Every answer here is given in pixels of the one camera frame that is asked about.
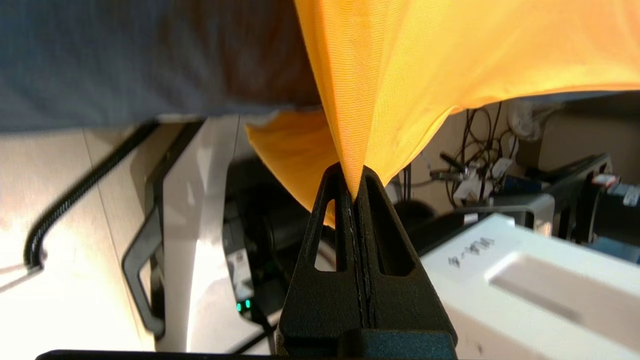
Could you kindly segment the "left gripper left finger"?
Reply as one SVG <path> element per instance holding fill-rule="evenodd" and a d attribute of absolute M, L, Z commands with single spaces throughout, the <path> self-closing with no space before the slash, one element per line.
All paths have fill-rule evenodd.
<path fill-rule="evenodd" d="M 315 263 L 330 202 L 336 271 L 321 271 Z M 357 246 L 352 198 L 337 162 L 318 187 L 276 331 L 277 353 L 336 353 L 340 336 L 364 325 Z"/>

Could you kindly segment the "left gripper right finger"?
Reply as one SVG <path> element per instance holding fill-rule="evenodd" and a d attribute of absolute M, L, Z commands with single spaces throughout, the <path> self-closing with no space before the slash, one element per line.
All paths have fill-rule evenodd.
<path fill-rule="evenodd" d="M 364 324 L 373 330 L 457 333 L 378 174 L 364 167 L 354 205 Z"/>

